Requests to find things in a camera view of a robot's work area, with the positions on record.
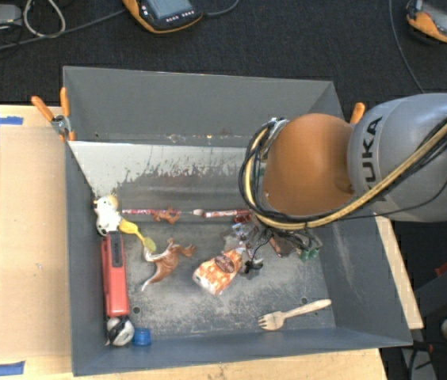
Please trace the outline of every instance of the cardboard sheet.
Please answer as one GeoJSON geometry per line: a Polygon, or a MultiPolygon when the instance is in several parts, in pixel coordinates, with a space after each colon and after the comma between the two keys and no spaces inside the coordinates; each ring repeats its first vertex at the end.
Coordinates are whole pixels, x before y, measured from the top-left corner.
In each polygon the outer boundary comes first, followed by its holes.
{"type": "Polygon", "coordinates": [[[0,127],[0,361],[71,353],[63,145],[0,127]]]}

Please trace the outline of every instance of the handheld device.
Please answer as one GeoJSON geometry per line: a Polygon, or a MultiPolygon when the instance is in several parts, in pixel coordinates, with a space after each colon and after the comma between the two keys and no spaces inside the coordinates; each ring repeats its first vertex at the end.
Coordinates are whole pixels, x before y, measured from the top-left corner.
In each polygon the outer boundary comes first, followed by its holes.
{"type": "Polygon", "coordinates": [[[186,29],[203,13],[190,0],[121,0],[130,14],[149,32],[162,34],[186,29]]]}
{"type": "Polygon", "coordinates": [[[424,0],[407,3],[407,21],[414,29],[447,43],[447,13],[424,0]]]}

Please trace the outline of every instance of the wooden fork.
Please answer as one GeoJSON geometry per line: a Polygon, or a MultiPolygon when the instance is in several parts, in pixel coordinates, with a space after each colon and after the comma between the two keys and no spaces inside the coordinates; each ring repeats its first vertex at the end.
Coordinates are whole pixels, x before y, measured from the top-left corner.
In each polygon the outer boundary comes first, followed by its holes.
{"type": "Polygon", "coordinates": [[[258,324],[262,329],[266,329],[268,331],[276,331],[283,326],[286,318],[295,317],[296,315],[301,314],[307,314],[316,310],[321,310],[322,308],[327,307],[330,304],[331,300],[327,298],[311,302],[310,304],[306,304],[305,306],[297,307],[294,310],[287,311],[286,313],[283,313],[281,311],[277,311],[276,313],[267,313],[266,315],[258,318],[258,324]]]}

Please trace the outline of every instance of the white wire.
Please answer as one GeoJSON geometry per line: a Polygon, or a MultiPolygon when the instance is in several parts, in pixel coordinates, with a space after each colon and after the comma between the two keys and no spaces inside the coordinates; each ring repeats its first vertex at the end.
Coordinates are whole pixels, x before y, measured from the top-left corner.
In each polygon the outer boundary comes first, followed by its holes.
{"type": "Polygon", "coordinates": [[[25,21],[26,28],[33,35],[47,37],[47,38],[56,38],[58,35],[60,35],[62,32],[64,32],[65,28],[67,27],[66,23],[65,23],[65,17],[63,16],[61,10],[59,9],[59,7],[56,5],[56,3],[53,0],[47,0],[47,1],[49,2],[49,4],[51,4],[52,8],[55,9],[56,13],[58,14],[59,19],[62,22],[62,24],[60,26],[60,30],[58,32],[55,32],[53,34],[42,34],[42,33],[38,32],[38,31],[36,31],[35,29],[33,29],[33,27],[29,24],[29,22],[28,22],[28,12],[32,8],[33,0],[28,0],[26,2],[25,9],[23,10],[23,20],[25,21]]]}

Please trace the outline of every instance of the orange handle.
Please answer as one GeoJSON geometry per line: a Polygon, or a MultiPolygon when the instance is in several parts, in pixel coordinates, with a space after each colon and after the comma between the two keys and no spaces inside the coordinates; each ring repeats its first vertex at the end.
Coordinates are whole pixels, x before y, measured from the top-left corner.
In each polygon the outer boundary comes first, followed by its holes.
{"type": "Polygon", "coordinates": [[[55,116],[52,115],[51,110],[48,106],[42,101],[42,99],[38,96],[32,96],[32,104],[38,108],[38,110],[42,113],[44,118],[51,122],[55,119],[55,116]]]}
{"type": "Polygon", "coordinates": [[[352,116],[350,117],[350,124],[357,124],[365,114],[365,110],[366,107],[364,103],[356,103],[352,111],[352,116]]]}
{"type": "Polygon", "coordinates": [[[68,104],[67,89],[62,87],[59,91],[59,102],[62,105],[63,115],[68,117],[71,114],[71,107],[68,104]]]}

